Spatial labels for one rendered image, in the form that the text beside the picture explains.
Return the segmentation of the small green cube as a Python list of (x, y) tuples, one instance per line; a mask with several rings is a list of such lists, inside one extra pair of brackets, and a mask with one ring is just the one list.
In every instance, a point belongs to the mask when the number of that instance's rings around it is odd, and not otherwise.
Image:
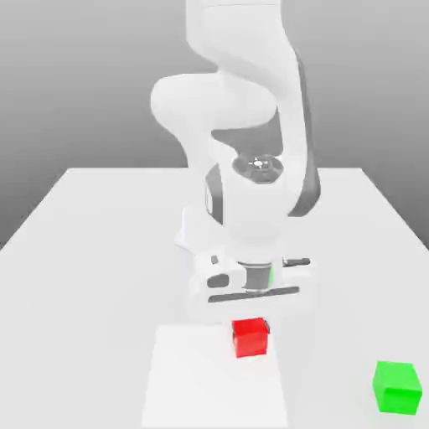
[(422, 385), (411, 363), (379, 360), (372, 388), (380, 412), (414, 416), (422, 397)]

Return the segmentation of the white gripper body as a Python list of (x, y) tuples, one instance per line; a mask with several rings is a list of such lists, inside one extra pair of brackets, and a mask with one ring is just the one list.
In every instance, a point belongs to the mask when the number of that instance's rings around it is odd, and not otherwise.
[(314, 276), (300, 271), (283, 278), (280, 287), (262, 293), (234, 292), (215, 295), (210, 301), (206, 292), (189, 292), (189, 317), (196, 321), (234, 321), (285, 318), (314, 309)]

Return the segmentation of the small red cube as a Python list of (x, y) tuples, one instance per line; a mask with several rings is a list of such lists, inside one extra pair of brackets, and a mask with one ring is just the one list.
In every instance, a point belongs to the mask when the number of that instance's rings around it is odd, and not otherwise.
[(235, 320), (231, 327), (237, 358), (266, 354), (268, 335), (264, 318)]

